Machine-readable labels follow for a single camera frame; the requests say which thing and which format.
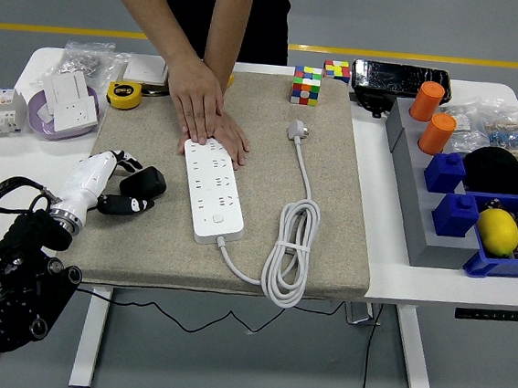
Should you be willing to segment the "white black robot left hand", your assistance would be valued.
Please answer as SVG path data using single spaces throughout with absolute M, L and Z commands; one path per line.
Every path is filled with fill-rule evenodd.
M 103 193 L 115 168 L 122 166 L 134 173 L 143 166 L 125 151 L 97 153 L 78 162 L 59 194 L 60 201 L 53 204 L 50 215 L 73 228 L 77 234 L 86 224 L 86 214 L 96 209 L 105 215 L 138 215 L 154 206 L 154 201 L 134 195 L 106 195 Z

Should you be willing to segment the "person's left hand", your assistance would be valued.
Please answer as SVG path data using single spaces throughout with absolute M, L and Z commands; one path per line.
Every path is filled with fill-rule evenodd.
M 216 115 L 212 137 L 221 142 L 236 171 L 246 164 L 245 155 L 249 152 L 249 143 L 246 134 L 240 125 L 226 112 Z

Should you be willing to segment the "person's right hand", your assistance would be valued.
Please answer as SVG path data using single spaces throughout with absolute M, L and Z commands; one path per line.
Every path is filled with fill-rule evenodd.
M 166 62 L 179 127 L 193 142 L 204 144 L 214 135 L 231 70 L 217 64 L 208 66 L 190 55 L 168 58 Z

